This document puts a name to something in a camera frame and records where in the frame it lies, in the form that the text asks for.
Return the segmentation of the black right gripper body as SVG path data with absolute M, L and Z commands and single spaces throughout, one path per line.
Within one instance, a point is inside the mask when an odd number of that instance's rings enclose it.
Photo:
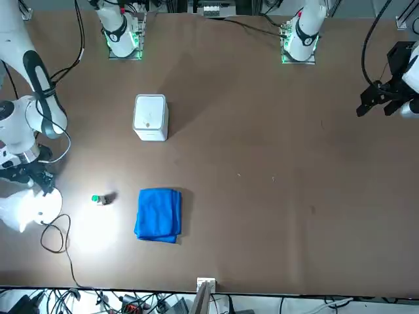
M 28 183 L 30 179 L 33 180 L 33 175 L 41 175 L 43 171 L 47 171 L 44 163 L 32 162 L 30 164 L 20 164 L 13 167 L 11 181 Z

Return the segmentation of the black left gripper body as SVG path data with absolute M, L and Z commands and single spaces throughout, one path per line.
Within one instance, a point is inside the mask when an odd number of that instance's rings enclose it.
M 388 65 L 390 67 L 391 79 L 380 84 L 382 90 L 380 95 L 386 100 L 406 99 L 415 93 L 411 83 L 403 78 L 410 70 L 410 57 L 415 48 L 414 41 L 398 41 L 387 53 Z

